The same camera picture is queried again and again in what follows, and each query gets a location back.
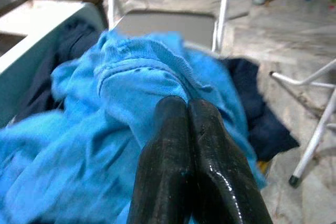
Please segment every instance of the dusty floor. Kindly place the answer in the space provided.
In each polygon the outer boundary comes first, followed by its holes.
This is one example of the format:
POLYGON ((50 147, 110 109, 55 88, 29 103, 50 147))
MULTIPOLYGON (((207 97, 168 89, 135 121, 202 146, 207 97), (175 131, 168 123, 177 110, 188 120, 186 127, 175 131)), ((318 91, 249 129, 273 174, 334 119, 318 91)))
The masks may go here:
MULTIPOLYGON (((271 70, 302 79, 336 57, 334 0, 276 0, 253 6, 251 0, 230 0, 225 54, 260 63, 259 87, 271 108, 301 143, 301 147, 277 155, 262 191, 275 224, 331 224, 336 221, 336 133, 327 130, 316 158, 297 189, 287 181, 309 142, 319 116, 296 98, 304 98, 321 112, 330 95, 321 88, 284 87, 268 76, 271 70)), ((122 0, 124 9, 155 8, 218 12, 219 0, 122 0)), ((326 77, 335 83, 335 72, 326 77)))

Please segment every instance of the dark navy fabric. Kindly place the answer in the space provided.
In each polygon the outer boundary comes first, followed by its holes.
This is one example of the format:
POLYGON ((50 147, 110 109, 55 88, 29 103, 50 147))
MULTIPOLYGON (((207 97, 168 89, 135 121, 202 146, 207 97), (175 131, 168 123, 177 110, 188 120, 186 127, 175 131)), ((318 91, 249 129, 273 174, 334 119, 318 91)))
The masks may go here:
POLYGON ((81 58, 53 71, 52 94, 64 111, 0 131, 0 214, 8 223, 125 223, 155 106, 168 95, 215 105, 265 185, 229 72, 186 50, 176 33, 127 39, 105 32, 81 58))
POLYGON ((248 123, 248 141, 258 160, 269 161, 280 152, 298 147, 298 142, 276 118, 258 92, 258 66, 246 59, 225 59, 232 81, 244 107, 248 123))
POLYGON ((97 43, 99 35, 99 32, 84 21, 74 20, 64 26, 56 44, 46 52, 13 122, 19 122, 36 113, 61 108, 61 104, 51 95, 52 71, 63 62, 81 57, 97 43))

